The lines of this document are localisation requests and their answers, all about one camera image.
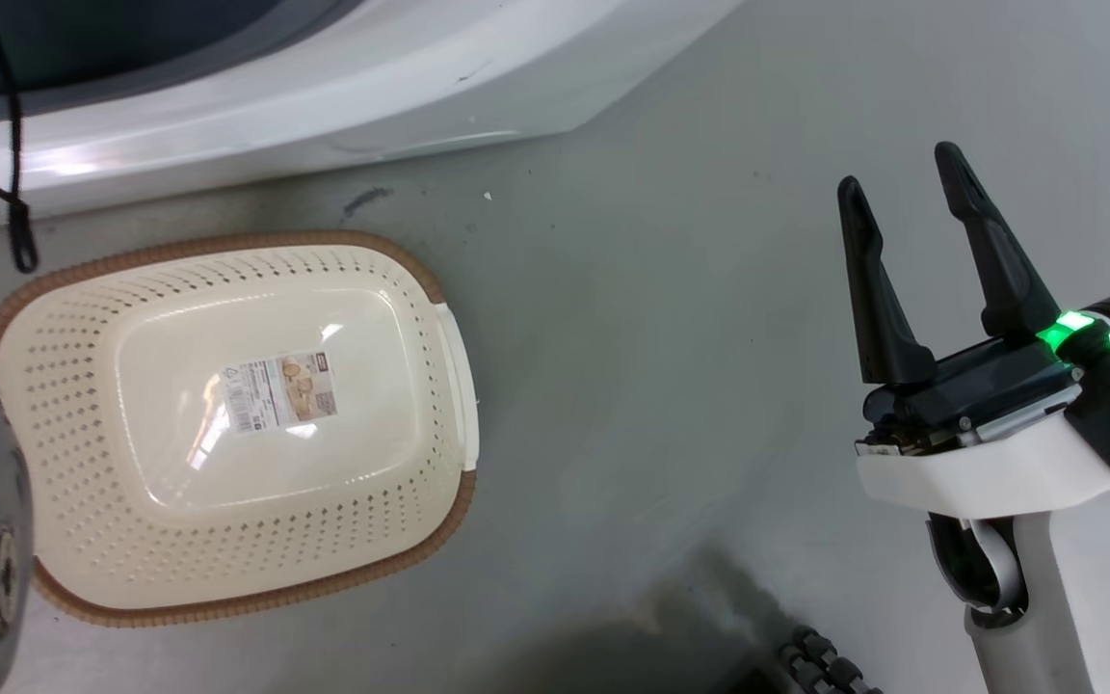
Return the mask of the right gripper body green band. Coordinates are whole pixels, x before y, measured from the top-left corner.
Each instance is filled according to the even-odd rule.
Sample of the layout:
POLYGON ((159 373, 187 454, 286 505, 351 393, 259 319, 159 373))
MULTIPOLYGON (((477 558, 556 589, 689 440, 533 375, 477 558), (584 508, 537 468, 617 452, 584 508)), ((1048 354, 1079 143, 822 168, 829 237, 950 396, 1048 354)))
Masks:
POLYGON ((1110 491, 1110 298, 1032 341, 992 338, 921 384, 872 384, 856 443, 869 496, 938 517, 1071 507, 1110 491))

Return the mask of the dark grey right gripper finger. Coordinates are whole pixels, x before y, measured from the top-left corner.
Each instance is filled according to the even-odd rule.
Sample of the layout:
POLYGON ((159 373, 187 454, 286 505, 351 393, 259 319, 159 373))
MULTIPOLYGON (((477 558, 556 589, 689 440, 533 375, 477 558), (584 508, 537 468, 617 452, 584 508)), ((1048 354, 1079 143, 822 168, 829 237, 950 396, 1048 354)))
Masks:
POLYGON ((914 336, 882 264, 882 234, 855 177, 837 187, 860 376, 867 384, 921 384, 937 375, 937 360, 914 336))
POLYGON ((981 282, 983 331, 1006 341, 1032 341, 1061 316, 1060 305, 960 147, 938 142, 935 161, 947 207, 967 232, 981 282))

